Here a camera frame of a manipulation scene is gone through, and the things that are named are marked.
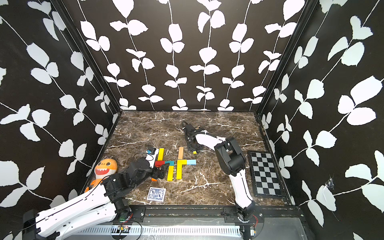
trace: marble tabletop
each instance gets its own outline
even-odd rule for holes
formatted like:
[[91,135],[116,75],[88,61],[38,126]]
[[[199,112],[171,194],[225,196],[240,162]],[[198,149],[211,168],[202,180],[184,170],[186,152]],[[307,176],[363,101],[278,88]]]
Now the marble tabletop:
[[[229,176],[220,168],[216,154],[205,147],[198,154],[187,150],[181,122],[202,126],[217,136],[233,136],[242,151],[265,151],[265,146],[253,113],[210,112],[123,112],[108,142],[104,158],[115,159],[119,169],[132,162],[133,155],[144,152],[148,146],[164,148],[165,161],[177,161],[179,147],[184,147],[183,159],[196,159],[195,166],[182,167],[182,179],[157,182],[147,179],[126,198],[129,204],[151,205],[233,205],[235,194]],[[248,187],[252,194],[249,163],[246,162]],[[148,201],[150,187],[166,188],[164,202]],[[254,197],[260,205],[283,205],[280,199]]]

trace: orange plush shark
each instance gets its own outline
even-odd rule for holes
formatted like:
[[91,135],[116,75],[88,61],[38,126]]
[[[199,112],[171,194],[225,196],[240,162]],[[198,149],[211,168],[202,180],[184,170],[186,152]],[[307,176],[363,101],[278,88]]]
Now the orange plush shark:
[[118,169],[118,164],[116,163],[115,160],[111,158],[101,160],[95,167],[96,179],[91,182],[91,185],[93,187],[97,186],[104,177],[110,176],[116,173],[117,169]]

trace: black and white checkerboard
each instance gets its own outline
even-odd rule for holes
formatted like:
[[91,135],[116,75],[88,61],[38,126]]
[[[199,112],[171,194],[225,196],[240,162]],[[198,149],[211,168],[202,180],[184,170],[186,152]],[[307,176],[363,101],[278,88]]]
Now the black and white checkerboard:
[[250,151],[250,155],[251,175],[255,180],[253,193],[281,196],[280,184],[271,154]]

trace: wall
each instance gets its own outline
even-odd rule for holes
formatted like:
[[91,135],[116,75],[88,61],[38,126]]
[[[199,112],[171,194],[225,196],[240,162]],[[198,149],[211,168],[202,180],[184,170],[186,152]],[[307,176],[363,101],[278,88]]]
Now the wall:
[[21,240],[24,212],[80,193],[117,114],[49,2],[0,0],[0,32],[0,239]]
[[383,11],[380,0],[320,1],[261,114],[319,240],[382,239]]
[[121,109],[250,111],[304,0],[65,1]]

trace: wooden block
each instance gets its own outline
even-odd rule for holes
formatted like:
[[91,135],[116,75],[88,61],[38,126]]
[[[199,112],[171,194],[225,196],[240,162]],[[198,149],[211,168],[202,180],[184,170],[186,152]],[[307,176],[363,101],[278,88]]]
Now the wooden block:
[[163,161],[164,148],[159,149],[159,156],[157,157],[158,161]]
[[168,177],[167,177],[168,182],[173,181],[173,170],[174,170],[173,166],[168,167]]
[[179,157],[177,159],[183,159],[184,147],[179,147]]

